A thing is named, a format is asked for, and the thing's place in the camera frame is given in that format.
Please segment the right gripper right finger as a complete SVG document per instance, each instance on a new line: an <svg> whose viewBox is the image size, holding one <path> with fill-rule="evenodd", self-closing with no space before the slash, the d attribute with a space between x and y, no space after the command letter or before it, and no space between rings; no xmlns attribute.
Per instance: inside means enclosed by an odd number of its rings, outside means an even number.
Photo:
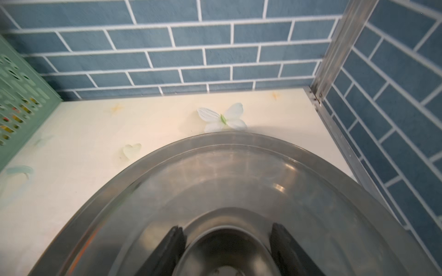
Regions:
<svg viewBox="0 0 442 276"><path fill-rule="evenodd" d="M325 275L282 224L272 224L269 243L272 258L282 276Z"/></svg>

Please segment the steel pot lid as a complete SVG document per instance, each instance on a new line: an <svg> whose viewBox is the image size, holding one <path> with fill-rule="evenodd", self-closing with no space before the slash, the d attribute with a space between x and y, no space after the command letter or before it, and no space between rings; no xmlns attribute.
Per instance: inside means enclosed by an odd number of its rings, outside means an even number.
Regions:
<svg viewBox="0 0 442 276"><path fill-rule="evenodd" d="M174 226L172 276L281 276L269 243L282 224L325 276L437 276L372 195L305 149L254 133L179 140L112 178L72 217L33 276L135 276Z"/></svg>

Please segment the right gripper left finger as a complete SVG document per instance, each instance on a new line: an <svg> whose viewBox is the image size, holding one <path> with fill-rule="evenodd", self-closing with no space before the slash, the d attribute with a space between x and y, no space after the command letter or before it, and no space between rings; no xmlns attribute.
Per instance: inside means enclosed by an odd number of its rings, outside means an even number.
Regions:
<svg viewBox="0 0 442 276"><path fill-rule="evenodd" d="M185 252L186 236L182 227L172 227L139 268L136 276L171 276Z"/></svg>

